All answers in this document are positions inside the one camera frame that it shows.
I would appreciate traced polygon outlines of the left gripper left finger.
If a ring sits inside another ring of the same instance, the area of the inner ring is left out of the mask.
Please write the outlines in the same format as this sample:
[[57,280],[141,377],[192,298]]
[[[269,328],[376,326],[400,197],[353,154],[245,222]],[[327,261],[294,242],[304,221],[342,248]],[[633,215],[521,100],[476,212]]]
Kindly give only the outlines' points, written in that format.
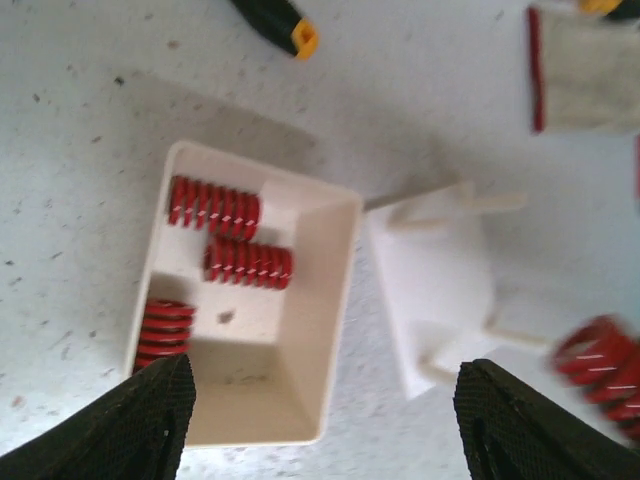
[[1,457],[3,479],[174,479],[195,405],[185,354],[152,362]]

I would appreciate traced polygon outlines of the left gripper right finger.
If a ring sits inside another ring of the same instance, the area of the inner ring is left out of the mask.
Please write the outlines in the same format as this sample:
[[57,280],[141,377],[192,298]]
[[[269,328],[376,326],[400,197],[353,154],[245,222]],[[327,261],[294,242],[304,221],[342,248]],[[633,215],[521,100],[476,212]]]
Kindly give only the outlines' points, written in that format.
[[637,479],[639,451],[593,429],[488,359],[461,364],[453,398],[473,479]]

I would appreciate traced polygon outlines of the red large spring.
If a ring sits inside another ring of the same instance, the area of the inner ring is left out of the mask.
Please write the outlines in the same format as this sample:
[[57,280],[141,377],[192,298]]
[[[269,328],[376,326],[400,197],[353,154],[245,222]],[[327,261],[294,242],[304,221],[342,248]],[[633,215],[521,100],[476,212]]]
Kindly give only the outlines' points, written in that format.
[[549,365],[622,435],[639,442],[639,339],[620,317],[590,319],[555,347]]

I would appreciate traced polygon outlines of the white spring tray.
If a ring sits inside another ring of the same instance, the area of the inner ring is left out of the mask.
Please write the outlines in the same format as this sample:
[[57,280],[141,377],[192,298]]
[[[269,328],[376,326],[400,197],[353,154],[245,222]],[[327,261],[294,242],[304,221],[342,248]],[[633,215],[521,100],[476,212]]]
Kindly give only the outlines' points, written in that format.
[[[168,222],[178,176],[260,198],[256,239],[291,251],[287,288],[205,280],[209,232],[194,220]],[[191,141],[170,147],[124,369],[134,367],[148,299],[195,307],[188,447],[309,444],[323,434],[362,207],[341,186]]]

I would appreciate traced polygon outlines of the orange black screwdriver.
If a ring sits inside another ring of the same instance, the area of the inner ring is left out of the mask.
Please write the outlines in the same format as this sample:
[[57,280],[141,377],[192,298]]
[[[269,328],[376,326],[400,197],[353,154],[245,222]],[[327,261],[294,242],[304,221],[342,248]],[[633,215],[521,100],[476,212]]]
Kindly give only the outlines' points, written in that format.
[[298,60],[308,60],[319,44],[312,22],[287,0],[232,0],[240,15],[264,39]]

